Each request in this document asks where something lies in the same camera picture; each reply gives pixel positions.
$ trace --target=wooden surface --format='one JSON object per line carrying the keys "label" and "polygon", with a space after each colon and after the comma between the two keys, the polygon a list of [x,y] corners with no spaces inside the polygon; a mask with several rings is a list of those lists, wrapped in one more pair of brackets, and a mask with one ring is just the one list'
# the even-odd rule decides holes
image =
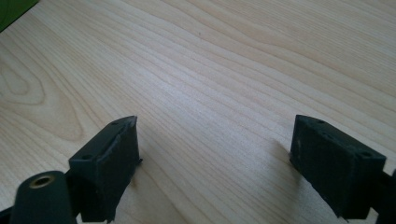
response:
{"label": "wooden surface", "polygon": [[289,163],[296,114],[396,168],[393,0],[41,0],[0,34],[0,209],[137,115],[116,223],[346,223]]}

